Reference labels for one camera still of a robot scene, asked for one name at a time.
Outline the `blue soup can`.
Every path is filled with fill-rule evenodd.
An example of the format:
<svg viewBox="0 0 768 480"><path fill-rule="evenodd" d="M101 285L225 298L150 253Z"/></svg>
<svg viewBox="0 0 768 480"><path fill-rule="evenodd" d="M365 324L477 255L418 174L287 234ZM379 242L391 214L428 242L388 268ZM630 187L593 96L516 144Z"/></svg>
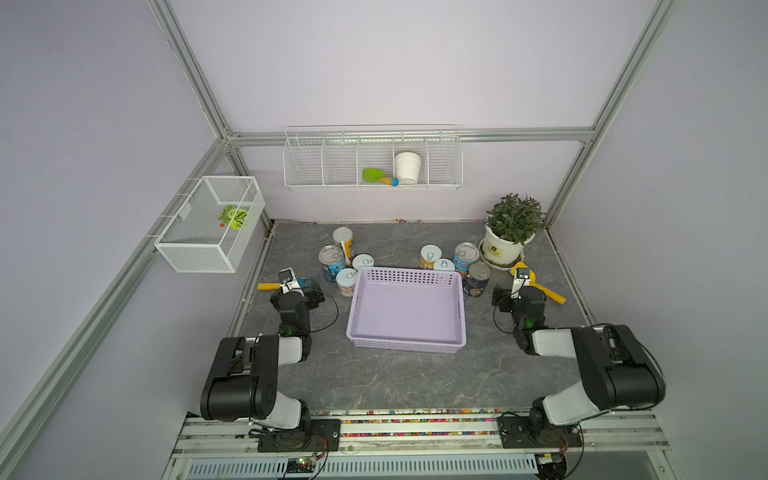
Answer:
<svg viewBox="0 0 768 480"><path fill-rule="evenodd" d="M335 282L338 273L347 267L345 254L338 245L324 246L319 251L318 259L323 276L329 282Z"/></svg>
<svg viewBox="0 0 768 480"><path fill-rule="evenodd" d="M469 273L469 267L480 259L480 250L471 242L462 242L454 250L453 263L463 277Z"/></svg>

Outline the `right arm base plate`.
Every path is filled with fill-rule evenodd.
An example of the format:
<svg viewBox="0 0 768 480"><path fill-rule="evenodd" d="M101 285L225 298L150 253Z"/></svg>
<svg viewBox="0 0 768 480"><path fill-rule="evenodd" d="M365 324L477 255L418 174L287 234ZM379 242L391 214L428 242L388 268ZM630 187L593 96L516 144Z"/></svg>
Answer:
<svg viewBox="0 0 768 480"><path fill-rule="evenodd" d="M546 420L536 423L529 417L517 415L501 415L496 423L504 449L566 450L584 445L580 430L575 425L553 426Z"/></svg>

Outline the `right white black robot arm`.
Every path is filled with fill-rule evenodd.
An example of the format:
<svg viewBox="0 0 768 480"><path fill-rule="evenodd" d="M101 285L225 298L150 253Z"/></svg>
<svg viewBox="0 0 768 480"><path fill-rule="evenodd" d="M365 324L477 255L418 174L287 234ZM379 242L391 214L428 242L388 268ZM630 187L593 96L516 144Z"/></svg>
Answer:
<svg viewBox="0 0 768 480"><path fill-rule="evenodd" d="M508 331L524 353L576 362L579 380L534 401L532 430L569 427L615 409L648 410L666 396L666 378L647 348L626 325L550 328L545 293L533 286L495 287L496 312L511 315Z"/></svg>

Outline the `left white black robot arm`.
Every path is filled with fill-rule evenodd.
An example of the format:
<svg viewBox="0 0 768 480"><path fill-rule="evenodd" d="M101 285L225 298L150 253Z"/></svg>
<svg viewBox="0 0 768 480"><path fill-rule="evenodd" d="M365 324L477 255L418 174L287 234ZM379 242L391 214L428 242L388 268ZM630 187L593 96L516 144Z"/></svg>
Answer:
<svg viewBox="0 0 768 480"><path fill-rule="evenodd" d="M200 397L206 420L249 419L272 430L306 430L309 411L302 400L278 389L281 366L308 359L312 347L310 311L325 301L318 287L276 292L271 301L280 316L275 334L226 337L215 353Z"/></svg>

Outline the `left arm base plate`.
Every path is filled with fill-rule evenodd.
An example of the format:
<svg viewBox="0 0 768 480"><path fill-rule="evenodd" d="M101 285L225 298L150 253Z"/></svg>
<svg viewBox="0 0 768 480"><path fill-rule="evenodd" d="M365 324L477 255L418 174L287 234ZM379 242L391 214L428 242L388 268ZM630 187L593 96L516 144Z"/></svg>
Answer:
<svg viewBox="0 0 768 480"><path fill-rule="evenodd" d="M277 429L259 435L260 453L336 452L341 440L341 421L321 418L302 421L292 430Z"/></svg>

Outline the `dark purple can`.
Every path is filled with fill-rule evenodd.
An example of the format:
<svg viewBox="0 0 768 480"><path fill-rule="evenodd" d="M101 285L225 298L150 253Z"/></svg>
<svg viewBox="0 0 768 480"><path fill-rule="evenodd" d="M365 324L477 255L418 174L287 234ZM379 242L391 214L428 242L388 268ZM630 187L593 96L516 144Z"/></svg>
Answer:
<svg viewBox="0 0 768 480"><path fill-rule="evenodd" d="M467 296L481 296L491 278L492 271L488 265L482 261L471 264L463 282L463 291Z"/></svg>

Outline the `tall colourful snack tube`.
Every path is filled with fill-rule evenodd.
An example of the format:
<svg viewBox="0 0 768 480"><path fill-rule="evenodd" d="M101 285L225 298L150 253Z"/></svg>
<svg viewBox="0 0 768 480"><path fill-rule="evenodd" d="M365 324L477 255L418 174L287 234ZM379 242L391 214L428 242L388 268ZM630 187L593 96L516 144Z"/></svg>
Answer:
<svg viewBox="0 0 768 480"><path fill-rule="evenodd" d="M350 267L356 256L354 234L352 230L345 226L336 228L333 232L333 240L342 249L346 265Z"/></svg>

